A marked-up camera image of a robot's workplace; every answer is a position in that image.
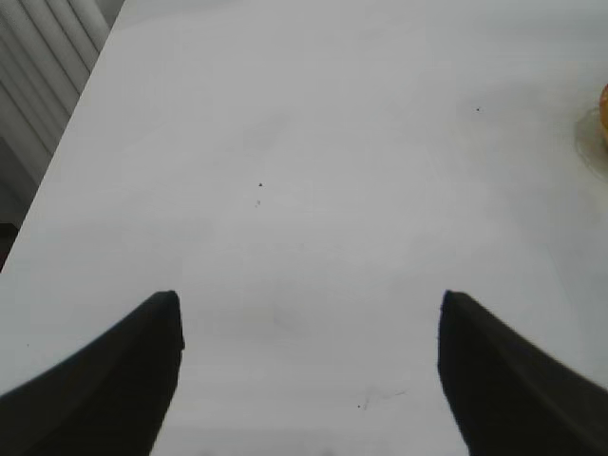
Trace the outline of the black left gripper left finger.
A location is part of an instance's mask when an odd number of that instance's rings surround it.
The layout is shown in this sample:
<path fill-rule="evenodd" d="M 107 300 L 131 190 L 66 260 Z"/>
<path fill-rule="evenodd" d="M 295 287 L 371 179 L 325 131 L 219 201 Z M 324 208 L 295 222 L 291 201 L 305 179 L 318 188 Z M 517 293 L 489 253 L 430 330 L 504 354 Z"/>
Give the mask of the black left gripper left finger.
<path fill-rule="evenodd" d="M 174 291 L 1 396 L 4 455 L 148 455 L 177 389 L 184 336 Z"/>

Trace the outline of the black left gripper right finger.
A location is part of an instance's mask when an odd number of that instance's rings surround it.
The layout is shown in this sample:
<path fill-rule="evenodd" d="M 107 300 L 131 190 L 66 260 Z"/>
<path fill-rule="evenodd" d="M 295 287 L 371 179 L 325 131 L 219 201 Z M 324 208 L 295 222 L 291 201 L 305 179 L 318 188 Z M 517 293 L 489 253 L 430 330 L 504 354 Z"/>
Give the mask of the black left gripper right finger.
<path fill-rule="evenodd" d="M 437 370 L 471 455 L 604 455 L 607 391 L 447 290 Z"/>

